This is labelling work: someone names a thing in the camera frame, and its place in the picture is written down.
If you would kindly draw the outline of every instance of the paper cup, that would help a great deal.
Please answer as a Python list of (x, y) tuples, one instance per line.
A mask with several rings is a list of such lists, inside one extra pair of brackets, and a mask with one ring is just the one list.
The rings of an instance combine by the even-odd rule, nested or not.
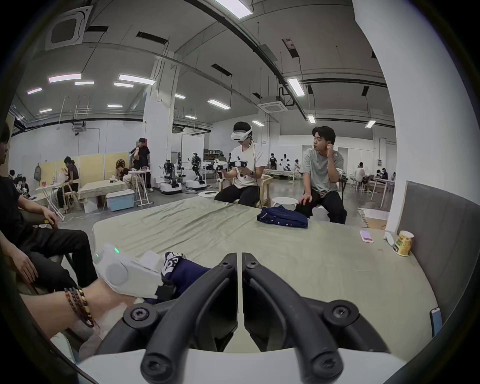
[(410, 255), (412, 249), (413, 233), (408, 231), (400, 231), (395, 244), (392, 246), (393, 251), (400, 256)]

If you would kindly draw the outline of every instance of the folded navy cloth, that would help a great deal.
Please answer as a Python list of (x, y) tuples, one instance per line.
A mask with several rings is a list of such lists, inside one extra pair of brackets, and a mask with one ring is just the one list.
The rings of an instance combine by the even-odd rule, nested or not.
[(274, 208), (263, 207), (258, 214), (257, 220), (265, 224), (275, 224), (282, 227), (307, 228), (308, 219), (300, 212), (289, 211), (279, 205)]

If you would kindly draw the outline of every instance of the blue storage box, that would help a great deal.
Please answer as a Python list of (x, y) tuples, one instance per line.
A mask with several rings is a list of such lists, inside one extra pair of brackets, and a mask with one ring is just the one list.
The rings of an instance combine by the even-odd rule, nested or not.
[(135, 206), (135, 192), (131, 189), (107, 194), (107, 203), (110, 211), (133, 208)]

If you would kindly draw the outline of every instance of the white vr headset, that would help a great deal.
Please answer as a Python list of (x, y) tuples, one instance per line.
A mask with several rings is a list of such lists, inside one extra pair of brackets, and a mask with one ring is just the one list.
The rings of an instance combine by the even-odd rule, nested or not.
[(234, 141), (245, 141), (252, 136), (252, 129), (247, 132), (234, 131), (231, 135), (231, 139)]

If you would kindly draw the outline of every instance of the backpack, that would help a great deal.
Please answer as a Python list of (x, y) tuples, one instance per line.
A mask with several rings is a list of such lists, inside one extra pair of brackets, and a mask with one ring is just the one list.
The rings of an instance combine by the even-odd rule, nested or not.
[(38, 163), (35, 167), (35, 173), (33, 174), (33, 178), (37, 181), (42, 180), (42, 168), (40, 168), (40, 164)]

